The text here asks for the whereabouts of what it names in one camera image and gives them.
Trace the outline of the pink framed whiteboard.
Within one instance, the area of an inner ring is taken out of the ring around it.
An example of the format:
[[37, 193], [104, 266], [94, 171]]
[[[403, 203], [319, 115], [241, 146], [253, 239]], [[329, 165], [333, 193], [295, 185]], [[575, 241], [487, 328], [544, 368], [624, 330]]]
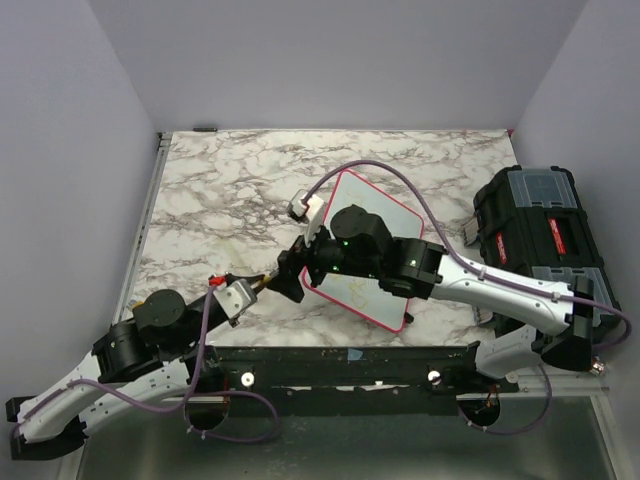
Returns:
[[[337, 176], [326, 204], [323, 224], [328, 227], [339, 210], [357, 205], [382, 218], [394, 237], [420, 238], [425, 222], [410, 209], [365, 177], [345, 170]], [[396, 297], [379, 288], [375, 279], [329, 274], [318, 287], [311, 285], [307, 271], [301, 275], [304, 288], [365, 320], [393, 333], [400, 332], [406, 323], [407, 299]]]

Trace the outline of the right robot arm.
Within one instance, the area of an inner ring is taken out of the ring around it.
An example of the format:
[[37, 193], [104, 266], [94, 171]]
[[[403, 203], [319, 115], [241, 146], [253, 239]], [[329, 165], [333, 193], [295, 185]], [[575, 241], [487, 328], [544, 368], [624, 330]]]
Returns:
[[462, 384], [474, 392], [539, 363], [574, 372], [592, 367], [588, 278], [545, 281], [477, 264], [439, 244], [395, 237], [379, 215], [356, 205], [339, 210], [328, 226], [310, 221], [279, 254], [267, 287], [299, 303], [303, 272], [314, 286], [329, 274], [374, 279], [396, 297], [459, 302], [521, 322], [519, 329], [473, 346], [474, 358], [459, 371]]

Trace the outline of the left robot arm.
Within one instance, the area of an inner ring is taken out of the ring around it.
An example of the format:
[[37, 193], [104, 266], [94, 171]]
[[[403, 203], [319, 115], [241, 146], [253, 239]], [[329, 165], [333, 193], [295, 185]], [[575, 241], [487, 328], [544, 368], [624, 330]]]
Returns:
[[153, 292], [48, 390], [6, 402], [12, 459], [63, 457], [129, 407], [172, 413], [210, 395], [220, 397], [227, 412], [235, 392], [206, 335], [224, 323], [236, 325], [269, 280], [267, 274], [213, 276], [205, 295], [192, 303], [175, 290]]

